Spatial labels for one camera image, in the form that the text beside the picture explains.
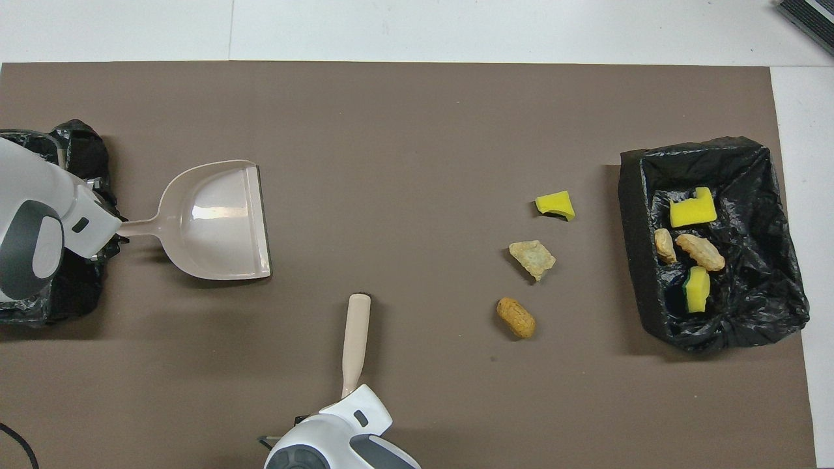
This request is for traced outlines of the dark grey striped object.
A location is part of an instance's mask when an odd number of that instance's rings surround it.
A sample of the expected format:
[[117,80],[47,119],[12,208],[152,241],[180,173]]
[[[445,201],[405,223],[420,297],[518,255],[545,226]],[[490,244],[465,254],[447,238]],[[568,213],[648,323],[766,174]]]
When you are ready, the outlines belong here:
[[834,57],[834,0],[775,0],[775,8]]

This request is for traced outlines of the pale ridged bread piece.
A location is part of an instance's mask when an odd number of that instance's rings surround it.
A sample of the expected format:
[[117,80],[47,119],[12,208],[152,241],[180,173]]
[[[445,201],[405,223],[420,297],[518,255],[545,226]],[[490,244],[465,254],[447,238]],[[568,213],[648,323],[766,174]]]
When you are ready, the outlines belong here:
[[663,263],[674,264],[677,262],[675,243],[668,229],[656,229],[654,232],[654,241],[657,256]]

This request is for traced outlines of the brown table mat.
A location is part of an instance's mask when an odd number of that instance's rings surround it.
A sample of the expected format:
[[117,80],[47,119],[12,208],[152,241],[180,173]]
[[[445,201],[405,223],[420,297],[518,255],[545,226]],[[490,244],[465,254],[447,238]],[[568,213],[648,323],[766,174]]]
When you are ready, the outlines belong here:
[[[141,236],[80,320],[0,327],[0,422],[42,469],[259,469],[262,434],[364,378],[427,469],[815,466],[801,336],[688,354],[640,324],[620,154],[745,136],[779,154],[767,68],[6,63],[0,128],[80,119],[119,210],[199,164],[258,164],[273,276],[211,282]],[[534,200],[568,190],[575,219]],[[540,280],[510,255],[540,240]],[[510,297],[536,318],[519,339]]]

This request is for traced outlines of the notched yellow sponge piece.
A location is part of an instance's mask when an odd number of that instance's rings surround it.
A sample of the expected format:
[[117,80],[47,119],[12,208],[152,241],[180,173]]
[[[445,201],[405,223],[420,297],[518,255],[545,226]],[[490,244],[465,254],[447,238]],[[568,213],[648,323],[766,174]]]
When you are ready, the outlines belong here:
[[672,228],[700,223],[711,223],[717,220],[717,208],[709,187],[696,187],[694,198],[682,201],[670,200],[669,218]]

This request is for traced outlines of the beige plastic dustpan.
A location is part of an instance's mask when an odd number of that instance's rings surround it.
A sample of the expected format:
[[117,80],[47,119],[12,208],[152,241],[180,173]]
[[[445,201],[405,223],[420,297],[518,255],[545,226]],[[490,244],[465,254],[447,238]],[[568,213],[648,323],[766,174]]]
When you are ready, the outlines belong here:
[[249,160],[201,164],[165,188],[154,217],[122,223],[125,238],[150,235],[193,277],[251,280],[273,273],[259,167]]

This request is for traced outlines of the pale torn bread chunk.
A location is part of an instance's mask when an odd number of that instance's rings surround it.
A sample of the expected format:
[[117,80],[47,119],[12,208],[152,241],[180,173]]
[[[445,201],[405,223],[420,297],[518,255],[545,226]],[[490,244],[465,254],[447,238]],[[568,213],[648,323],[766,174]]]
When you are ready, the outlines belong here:
[[510,255],[531,275],[535,282],[554,267],[556,259],[540,240],[512,242]]

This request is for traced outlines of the bin with black plastic bag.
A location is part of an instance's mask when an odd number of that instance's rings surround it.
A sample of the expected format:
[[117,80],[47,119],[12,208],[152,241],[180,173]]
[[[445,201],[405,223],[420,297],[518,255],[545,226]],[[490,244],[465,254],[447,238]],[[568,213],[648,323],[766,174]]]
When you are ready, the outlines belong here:
[[[712,191],[717,220],[672,228],[670,200]],[[809,320],[800,267],[771,151],[747,137],[718,137],[623,152],[618,180],[625,251],[644,329],[687,352],[777,343]],[[711,241],[726,267],[709,271],[706,311],[686,311],[684,281],[696,262],[657,256],[656,229]]]
[[[104,140],[81,120],[69,120],[48,134],[6,128],[0,130],[0,137],[35,152],[48,163],[59,164],[63,157],[69,172],[92,185],[93,178],[110,178]],[[0,301],[0,324],[39,328],[86,317],[98,306],[107,263],[89,263],[66,249],[56,276],[44,290],[24,300]]]

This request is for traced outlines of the yellow sponge with green backing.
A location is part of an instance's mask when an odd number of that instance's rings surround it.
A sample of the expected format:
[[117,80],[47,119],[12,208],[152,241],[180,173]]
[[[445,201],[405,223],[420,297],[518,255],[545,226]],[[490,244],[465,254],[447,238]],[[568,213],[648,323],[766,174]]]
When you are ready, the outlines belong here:
[[688,313],[705,312],[707,299],[711,294],[711,276],[708,270],[700,265],[691,267],[684,281],[683,291]]

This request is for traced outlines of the brown peanut-shaped bread roll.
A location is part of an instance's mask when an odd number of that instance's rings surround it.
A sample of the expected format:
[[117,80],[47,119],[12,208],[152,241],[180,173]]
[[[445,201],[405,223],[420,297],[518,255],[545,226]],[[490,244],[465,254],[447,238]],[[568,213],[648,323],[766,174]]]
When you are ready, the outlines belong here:
[[496,314],[519,339],[531,338],[536,332],[536,318],[518,300],[510,297],[500,298],[496,305]]

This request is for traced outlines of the beige hand brush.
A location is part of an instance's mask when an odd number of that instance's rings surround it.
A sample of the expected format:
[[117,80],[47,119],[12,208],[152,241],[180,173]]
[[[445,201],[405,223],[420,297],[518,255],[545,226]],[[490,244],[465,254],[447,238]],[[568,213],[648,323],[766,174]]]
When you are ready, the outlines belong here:
[[348,397],[358,387],[366,360],[370,311],[369,294],[358,292],[349,297],[343,334],[341,398]]

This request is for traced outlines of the striped croissant-like bread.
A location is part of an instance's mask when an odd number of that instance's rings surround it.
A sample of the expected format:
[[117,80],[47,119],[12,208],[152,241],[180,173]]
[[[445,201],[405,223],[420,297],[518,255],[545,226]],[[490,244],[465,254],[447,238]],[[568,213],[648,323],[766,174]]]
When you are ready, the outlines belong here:
[[726,259],[707,238],[680,234],[676,237],[675,244],[706,271],[720,271],[726,267]]

